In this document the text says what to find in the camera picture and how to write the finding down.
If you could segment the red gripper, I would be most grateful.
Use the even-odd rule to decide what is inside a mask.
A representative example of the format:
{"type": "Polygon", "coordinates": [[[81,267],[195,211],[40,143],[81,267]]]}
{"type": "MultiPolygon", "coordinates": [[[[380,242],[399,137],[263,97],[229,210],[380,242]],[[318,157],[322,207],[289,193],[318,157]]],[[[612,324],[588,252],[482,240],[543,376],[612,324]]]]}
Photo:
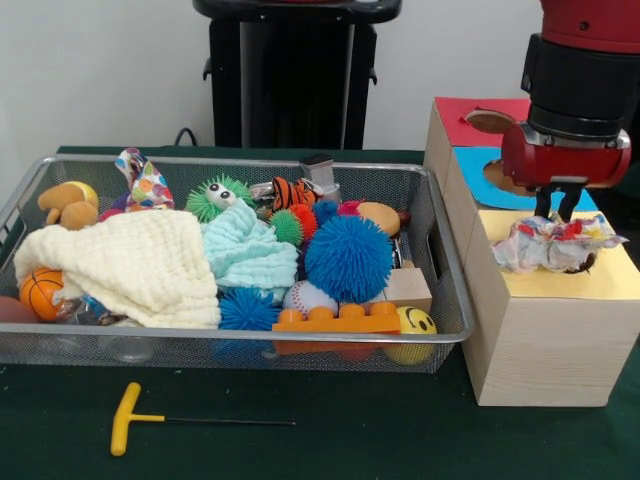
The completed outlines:
{"type": "Polygon", "coordinates": [[[607,188],[618,184],[631,161],[631,141],[625,131],[610,141],[570,140],[538,132],[526,122],[511,125],[501,146],[503,173],[522,187],[536,188],[534,215],[548,218],[551,184],[564,194],[557,209],[568,223],[580,201],[581,186],[607,188]]]}

